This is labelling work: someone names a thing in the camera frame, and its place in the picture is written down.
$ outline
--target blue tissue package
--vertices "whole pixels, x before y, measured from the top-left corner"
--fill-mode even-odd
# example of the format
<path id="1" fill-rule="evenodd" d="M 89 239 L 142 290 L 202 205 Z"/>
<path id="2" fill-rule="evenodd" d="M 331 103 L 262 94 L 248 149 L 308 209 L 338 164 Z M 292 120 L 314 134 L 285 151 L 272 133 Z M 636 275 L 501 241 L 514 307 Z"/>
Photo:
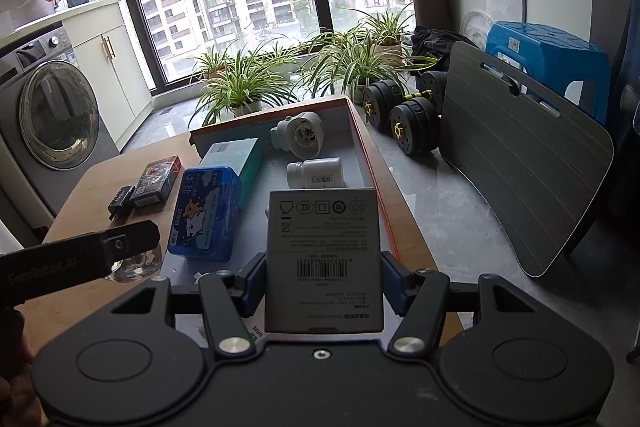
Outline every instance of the blue tissue package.
<path id="1" fill-rule="evenodd" d="M 168 250 L 228 261 L 234 246 L 242 182 L 229 167 L 196 167 L 182 176 Z"/>

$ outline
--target recycling symbol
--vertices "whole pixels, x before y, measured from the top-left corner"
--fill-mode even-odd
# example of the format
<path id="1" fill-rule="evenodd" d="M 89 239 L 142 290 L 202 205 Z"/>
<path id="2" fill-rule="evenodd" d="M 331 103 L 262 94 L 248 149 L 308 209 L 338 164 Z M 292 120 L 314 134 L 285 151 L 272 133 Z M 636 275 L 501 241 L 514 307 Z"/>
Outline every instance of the recycling symbol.
<path id="1" fill-rule="evenodd" d="M 364 203 L 360 200 L 351 200 L 349 203 L 349 212 L 354 216 L 359 216 L 364 212 Z"/>

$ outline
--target wooden table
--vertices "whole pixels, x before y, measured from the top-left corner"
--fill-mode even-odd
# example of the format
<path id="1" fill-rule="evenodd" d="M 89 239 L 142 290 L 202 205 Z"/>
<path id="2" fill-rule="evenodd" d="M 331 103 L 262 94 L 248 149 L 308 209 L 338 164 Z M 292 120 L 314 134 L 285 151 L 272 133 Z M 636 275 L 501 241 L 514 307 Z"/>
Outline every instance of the wooden table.
<path id="1" fill-rule="evenodd" d="M 435 269 L 431 252 L 383 157 L 364 123 L 360 118 L 356 118 L 356 122 L 377 181 L 378 197 L 398 245 L 400 261 L 410 270 L 419 267 Z M 149 162 L 168 156 L 180 156 L 185 168 L 197 166 L 200 157 L 195 147 L 190 145 L 189 139 L 190 134 L 180 134 L 91 167 L 69 195 L 47 233 L 45 242 L 123 225 L 122 221 L 110 221 L 107 211 L 108 203 L 119 188 L 135 185 Z M 157 205 L 136 209 L 126 221 L 133 223 L 145 219 L 153 220 L 160 230 L 162 251 L 166 249 L 168 242 L 177 193 L 178 190 L 174 187 L 169 200 L 160 209 Z M 26 302 L 19 309 L 25 315 L 26 332 L 33 349 L 37 352 L 57 335 L 138 283 L 140 282 L 117 283 L 100 279 Z M 447 315 L 443 341 L 459 331 L 462 331 L 462 325 L 458 316 Z"/>

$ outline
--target cartoon character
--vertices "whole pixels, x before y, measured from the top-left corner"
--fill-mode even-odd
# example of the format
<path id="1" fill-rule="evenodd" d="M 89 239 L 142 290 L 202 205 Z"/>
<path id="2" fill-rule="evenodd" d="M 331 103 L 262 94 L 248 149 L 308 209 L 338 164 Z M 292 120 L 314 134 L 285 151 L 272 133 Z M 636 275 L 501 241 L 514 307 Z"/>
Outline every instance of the cartoon character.
<path id="1" fill-rule="evenodd" d="M 189 203 L 187 203 L 184 208 L 184 214 L 182 214 L 182 217 L 189 217 L 190 219 L 193 219 L 200 212 L 202 212 L 202 210 L 203 208 L 200 206 L 199 201 L 196 201 L 194 203 L 193 200 L 189 200 Z"/>
<path id="2" fill-rule="evenodd" d="M 201 212 L 194 217 L 187 217 L 187 237 L 193 237 L 202 232 L 202 224 L 206 215 L 206 212 Z"/>

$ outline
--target cabinet door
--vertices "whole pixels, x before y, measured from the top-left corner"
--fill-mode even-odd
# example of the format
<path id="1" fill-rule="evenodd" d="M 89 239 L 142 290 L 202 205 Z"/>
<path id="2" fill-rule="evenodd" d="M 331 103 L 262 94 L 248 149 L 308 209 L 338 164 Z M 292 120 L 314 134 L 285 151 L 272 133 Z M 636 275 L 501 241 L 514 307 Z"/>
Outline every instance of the cabinet door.
<path id="1" fill-rule="evenodd" d="M 119 26 L 103 34 L 111 45 L 113 67 L 116 70 L 124 95 L 134 116 L 138 116 L 151 102 L 151 93 L 146 87 L 136 52 L 133 50 L 126 26 Z"/>
<path id="2" fill-rule="evenodd" d="M 133 122 L 118 77 L 108 59 L 102 36 L 74 48 L 80 71 L 87 77 L 98 101 L 98 110 L 109 134 L 116 141 Z"/>

